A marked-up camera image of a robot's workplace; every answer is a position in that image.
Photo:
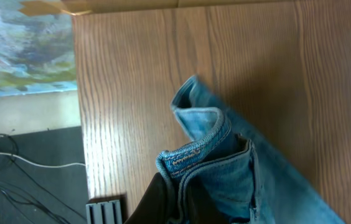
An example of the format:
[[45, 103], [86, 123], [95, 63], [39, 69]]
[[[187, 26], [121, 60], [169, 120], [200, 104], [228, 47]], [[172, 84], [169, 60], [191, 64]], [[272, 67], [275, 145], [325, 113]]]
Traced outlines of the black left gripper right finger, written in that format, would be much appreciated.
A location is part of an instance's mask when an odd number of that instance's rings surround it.
[[193, 179], [186, 189], [188, 216], [191, 224], [227, 224], [199, 179]]

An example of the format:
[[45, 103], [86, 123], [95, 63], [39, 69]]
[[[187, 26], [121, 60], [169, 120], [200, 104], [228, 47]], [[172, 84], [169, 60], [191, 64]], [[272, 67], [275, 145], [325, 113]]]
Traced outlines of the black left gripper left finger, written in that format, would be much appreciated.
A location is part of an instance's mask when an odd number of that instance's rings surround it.
[[156, 173], [135, 211], [124, 224], [165, 224], [170, 217], [169, 194], [166, 182]]

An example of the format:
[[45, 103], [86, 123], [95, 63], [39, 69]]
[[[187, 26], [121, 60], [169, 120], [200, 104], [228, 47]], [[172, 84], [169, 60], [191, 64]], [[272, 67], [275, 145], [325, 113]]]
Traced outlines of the light blue denim jeans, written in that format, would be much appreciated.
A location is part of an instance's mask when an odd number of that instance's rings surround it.
[[263, 135], [196, 76], [171, 109], [190, 142], [163, 151], [169, 223], [190, 223], [187, 187], [201, 181], [229, 223], [340, 223], [340, 217]]

